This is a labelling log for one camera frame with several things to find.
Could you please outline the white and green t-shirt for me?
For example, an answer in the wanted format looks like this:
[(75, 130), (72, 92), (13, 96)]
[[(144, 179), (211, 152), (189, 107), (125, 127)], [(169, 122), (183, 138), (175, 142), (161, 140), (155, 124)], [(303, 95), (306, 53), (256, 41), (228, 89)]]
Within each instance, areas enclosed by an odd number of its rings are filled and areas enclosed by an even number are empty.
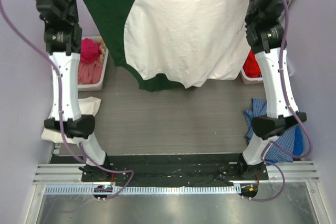
[(238, 77), (249, 0), (83, 0), (114, 64), (154, 92)]

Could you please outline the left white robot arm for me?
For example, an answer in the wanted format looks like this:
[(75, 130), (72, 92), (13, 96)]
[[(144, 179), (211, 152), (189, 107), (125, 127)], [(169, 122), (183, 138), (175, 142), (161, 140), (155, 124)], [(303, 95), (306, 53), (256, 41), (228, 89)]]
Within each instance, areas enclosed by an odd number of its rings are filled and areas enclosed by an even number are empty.
[(109, 158), (95, 136), (95, 117), (82, 114), (78, 99), (78, 68), (82, 29), (77, 0), (35, 0), (45, 24), (44, 41), (53, 75), (53, 106), (45, 128), (58, 131), (65, 147), (73, 140), (82, 151), (74, 158), (84, 163), (82, 171), (105, 182), (112, 174)]

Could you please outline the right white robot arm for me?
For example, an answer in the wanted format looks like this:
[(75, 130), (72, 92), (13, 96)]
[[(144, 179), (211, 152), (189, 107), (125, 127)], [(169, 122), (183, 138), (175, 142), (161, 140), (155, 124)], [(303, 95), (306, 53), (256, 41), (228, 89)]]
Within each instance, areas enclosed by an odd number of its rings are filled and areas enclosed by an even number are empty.
[(307, 120), (292, 96), (287, 67), (287, 26), (280, 16), (288, 14), (288, 0), (249, 0), (246, 39), (260, 67), (267, 101), (265, 115), (252, 120), (253, 136), (240, 154), (237, 173), (252, 179), (263, 167), (263, 159), (277, 137)]

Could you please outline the red t-shirt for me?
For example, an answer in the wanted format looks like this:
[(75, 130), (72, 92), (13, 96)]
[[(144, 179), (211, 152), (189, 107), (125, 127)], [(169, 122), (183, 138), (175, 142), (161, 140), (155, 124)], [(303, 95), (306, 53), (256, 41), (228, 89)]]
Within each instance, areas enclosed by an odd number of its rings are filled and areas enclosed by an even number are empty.
[(252, 50), (250, 50), (246, 61), (243, 65), (244, 73), (249, 78), (261, 78), (261, 70), (258, 65), (258, 62), (253, 54)]

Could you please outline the beige garment in bin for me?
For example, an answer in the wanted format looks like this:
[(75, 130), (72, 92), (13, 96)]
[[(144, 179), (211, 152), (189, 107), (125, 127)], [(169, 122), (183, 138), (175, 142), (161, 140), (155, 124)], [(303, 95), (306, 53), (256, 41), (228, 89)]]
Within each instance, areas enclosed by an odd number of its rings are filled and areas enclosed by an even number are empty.
[(102, 37), (95, 38), (94, 42), (99, 45), (99, 49), (100, 49), (100, 52), (101, 52), (99, 59), (100, 59), (101, 63), (103, 64), (104, 60), (105, 60), (105, 56), (106, 56), (106, 51), (107, 51), (107, 47), (105, 45), (105, 42), (103, 41)]

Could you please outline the grey white garment in basket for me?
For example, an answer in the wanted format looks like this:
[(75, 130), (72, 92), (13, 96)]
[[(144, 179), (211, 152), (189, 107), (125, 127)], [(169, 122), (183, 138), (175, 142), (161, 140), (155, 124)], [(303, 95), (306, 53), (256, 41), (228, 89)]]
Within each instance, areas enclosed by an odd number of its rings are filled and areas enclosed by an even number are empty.
[(288, 76), (292, 77), (295, 73), (295, 69), (293, 67), (293, 64), (292, 64), (291, 60), (289, 59), (288, 54), (286, 54), (286, 66), (287, 66), (287, 70), (288, 70)]

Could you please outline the magenta t-shirt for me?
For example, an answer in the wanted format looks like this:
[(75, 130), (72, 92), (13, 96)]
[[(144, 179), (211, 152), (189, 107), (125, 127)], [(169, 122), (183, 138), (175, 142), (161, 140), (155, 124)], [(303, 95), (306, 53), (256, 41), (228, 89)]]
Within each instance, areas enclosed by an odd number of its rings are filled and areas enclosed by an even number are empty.
[(100, 45), (92, 39), (85, 38), (81, 41), (80, 61), (86, 64), (94, 63), (101, 55)]

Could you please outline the right white perforated basket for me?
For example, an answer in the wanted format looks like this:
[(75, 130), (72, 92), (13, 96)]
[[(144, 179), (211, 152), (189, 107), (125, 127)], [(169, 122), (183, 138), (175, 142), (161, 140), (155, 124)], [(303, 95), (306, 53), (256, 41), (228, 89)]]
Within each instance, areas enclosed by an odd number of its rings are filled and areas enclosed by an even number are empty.
[(261, 84), (263, 83), (263, 79), (262, 77), (257, 77), (257, 78), (251, 78), (248, 77), (244, 71), (244, 69), (242, 68), (240, 71), (240, 76), (242, 78), (242, 81), (245, 85), (252, 85), (252, 84)]

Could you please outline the salmon pink t-shirt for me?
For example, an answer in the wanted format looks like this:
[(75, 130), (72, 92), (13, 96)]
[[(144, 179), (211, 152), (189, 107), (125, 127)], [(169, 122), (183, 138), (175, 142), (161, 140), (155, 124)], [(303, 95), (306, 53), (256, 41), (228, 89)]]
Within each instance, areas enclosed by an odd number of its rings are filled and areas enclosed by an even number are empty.
[(101, 79), (102, 62), (96, 59), (93, 63), (79, 62), (78, 84), (97, 84)]

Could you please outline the left grey plastic bin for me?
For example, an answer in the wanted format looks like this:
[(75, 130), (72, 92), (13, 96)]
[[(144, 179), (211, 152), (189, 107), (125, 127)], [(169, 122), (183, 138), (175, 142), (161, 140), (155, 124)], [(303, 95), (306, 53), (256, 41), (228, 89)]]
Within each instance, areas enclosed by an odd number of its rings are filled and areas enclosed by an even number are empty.
[[(98, 38), (98, 37), (100, 37), (100, 36), (83, 37), (82, 40), (85, 39), (85, 38), (89, 38), (89, 39), (94, 40), (95, 38)], [(102, 89), (104, 75), (105, 75), (105, 71), (106, 71), (106, 67), (107, 67), (108, 55), (109, 55), (109, 51), (107, 49), (105, 60), (104, 60), (104, 63), (102, 64), (103, 67), (102, 67), (102, 74), (101, 74), (100, 81), (97, 84), (87, 84), (87, 85), (79, 84), (78, 85), (78, 90), (79, 91), (99, 91), (99, 90)]]

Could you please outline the folded cream t-shirt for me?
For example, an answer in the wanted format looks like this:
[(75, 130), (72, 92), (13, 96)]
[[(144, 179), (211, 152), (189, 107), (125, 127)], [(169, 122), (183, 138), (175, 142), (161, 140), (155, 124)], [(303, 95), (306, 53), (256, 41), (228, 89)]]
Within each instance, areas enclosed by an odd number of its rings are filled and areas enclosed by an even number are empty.
[[(90, 114), (95, 116), (100, 108), (101, 99), (96, 97), (88, 97), (84, 99), (79, 99), (79, 107), (82, 114)], [(44, 141), (50, 141), (55, 144), (63, 143), (62, 136), (60, 132), (49, 130), (44, 128), (41, 139)]]

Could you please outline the blue plaid shirt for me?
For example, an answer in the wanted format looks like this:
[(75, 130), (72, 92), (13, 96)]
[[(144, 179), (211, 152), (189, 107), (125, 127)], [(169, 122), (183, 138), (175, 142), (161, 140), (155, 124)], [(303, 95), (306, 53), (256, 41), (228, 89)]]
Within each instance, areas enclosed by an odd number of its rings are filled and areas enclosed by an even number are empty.
[[(252, 127), (252, 120), (261, 115), (265, 115), (267, 113), (267, 102), (266, 100), (262, 99), (251, 99), (251, 108), (245, 109), (243, 111), (243, 115), (245, 117), (248, 131), (245, 135), (245, 139), (247, 143), (250, 142), (254, 131)], [(296, 129), (291, 128), (287, 130), (283, 135), (279, 136), (275, 142), (283, 148), (288, 153), (293, 154), (294, 146), (295, 146), (295, 133)], [(279, 148), (275, 147), (274, 145), (267, 151), (265, 154), (265, 160), (272, 162), (272, 163), (292, 163), (293, 157), (285, 154)]]

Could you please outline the solid blue garment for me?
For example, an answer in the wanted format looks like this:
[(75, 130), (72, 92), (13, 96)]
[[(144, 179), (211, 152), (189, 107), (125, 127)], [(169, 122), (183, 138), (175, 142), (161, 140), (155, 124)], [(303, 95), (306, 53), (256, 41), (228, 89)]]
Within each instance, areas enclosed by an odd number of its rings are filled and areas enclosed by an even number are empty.
[(304, 146), (303, 146), (303, 135), (301, 131), (300, 126), (296, 126), (295, 128), (295, 141), (294, 141), (294, 146), (293, 146), (293, 155), (296, 156), (301, 156), (304, 151)]

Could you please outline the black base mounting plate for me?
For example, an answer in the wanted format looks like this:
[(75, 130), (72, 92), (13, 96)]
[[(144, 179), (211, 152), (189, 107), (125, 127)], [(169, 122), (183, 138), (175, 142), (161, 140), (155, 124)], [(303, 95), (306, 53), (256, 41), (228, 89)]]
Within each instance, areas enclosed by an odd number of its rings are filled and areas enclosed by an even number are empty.
[(114, 182), (129, 187), (215, 187), (232, 186), (242, 180), (268, 180), (266, 165), (248, 168), (240, 154), (122, 155), (109, 156), (113, 171), (94, 166), (81, 170), (82, 182)]

